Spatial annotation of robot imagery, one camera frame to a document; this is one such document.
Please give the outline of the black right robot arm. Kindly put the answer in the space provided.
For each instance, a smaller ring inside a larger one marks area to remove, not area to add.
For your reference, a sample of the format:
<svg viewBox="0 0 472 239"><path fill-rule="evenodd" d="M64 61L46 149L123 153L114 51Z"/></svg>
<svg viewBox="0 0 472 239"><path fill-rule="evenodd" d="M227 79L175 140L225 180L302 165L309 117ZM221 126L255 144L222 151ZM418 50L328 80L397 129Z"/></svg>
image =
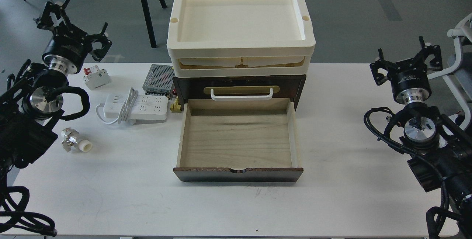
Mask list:
<svg viewBox="0 0 472 239"><path fill-rule="evenodd" d="M426 192L441 190L441 204L426 212L430 239L438 239L447 218L454 219L463 235L471 238L472 172L471 137L437 107L427 106L431 95L427 71L443 69L439 45L426 44L413 58L392 63L379 59L370 64L378 86L390 81L394 100L404 108L371 108L364 124L379 141L401 154Z"/></svg>

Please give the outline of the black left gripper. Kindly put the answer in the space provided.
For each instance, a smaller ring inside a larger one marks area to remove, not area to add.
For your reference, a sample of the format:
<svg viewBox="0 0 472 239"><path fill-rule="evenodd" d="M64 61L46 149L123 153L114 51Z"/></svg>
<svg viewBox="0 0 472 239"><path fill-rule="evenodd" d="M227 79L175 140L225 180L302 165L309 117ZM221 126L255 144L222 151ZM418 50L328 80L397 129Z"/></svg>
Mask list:
<svg viewBox="0 0 472 239"><path fill-rule="evenodd" d="M87 34L70 22L65 13L69 2L70 0L65 0L62 5L58 5L48 1L42 15L34 18L38 29L49 30L53 34L42 55L42 61L47 65L48 70L58 71L64 75L77 74L87 54L91 54L96 62L100 62L112 46L112 42L105 34L107 22L104 23L100 33L93 35ZM63 18L62 24L54 26L52 13L58 21ZM93 49L92 44L96 42L99 42L101 47Z"/></svg>

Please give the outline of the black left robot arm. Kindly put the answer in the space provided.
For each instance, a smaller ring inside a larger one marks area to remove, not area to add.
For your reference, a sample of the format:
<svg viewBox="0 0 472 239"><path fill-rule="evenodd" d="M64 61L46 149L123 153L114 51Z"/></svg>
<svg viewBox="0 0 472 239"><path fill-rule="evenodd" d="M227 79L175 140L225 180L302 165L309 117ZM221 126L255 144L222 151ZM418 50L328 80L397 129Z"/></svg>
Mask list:
<svg viewBox="0 0 472 239"><path fill-rule="evenodd" d="M40 158L57 140L53 132L59 120L75 120L90 109L87 92L69 85L67 76L82 68L87 55L101 61L112 42L104 24L98 34L88 34L70 21L66 7L47 2L37 27L52 32L42 63L27 60L17 75L7 78L2 94L0 115L1 148L1 232L24 229L44 236L56 236L54 221L26 211L30 192L23 186L8 186L7 174L12 167L27 167Z"/></svg>

